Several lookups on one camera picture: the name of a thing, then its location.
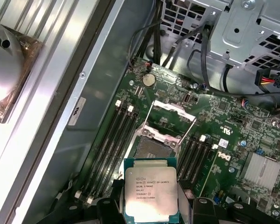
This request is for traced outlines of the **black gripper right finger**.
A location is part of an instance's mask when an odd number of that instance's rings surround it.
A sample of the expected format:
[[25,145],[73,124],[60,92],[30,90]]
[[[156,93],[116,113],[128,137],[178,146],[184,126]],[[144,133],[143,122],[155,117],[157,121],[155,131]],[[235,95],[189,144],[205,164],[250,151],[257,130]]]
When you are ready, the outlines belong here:
[[178,181],[178,207],[185,224],[279,224],[273,217],[244,202],[232,202],[227,208],[212,199],[195,197],[185,180]]

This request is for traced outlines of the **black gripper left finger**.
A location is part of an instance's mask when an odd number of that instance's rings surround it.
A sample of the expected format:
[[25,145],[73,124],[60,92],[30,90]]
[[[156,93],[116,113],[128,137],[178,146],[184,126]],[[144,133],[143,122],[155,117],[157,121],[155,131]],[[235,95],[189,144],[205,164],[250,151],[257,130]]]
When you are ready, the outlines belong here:
[[114,180],[109,197],[98,199],[93,205],[70,202],[41,219],[42,224],[123,224],[122,192],[124,180]]

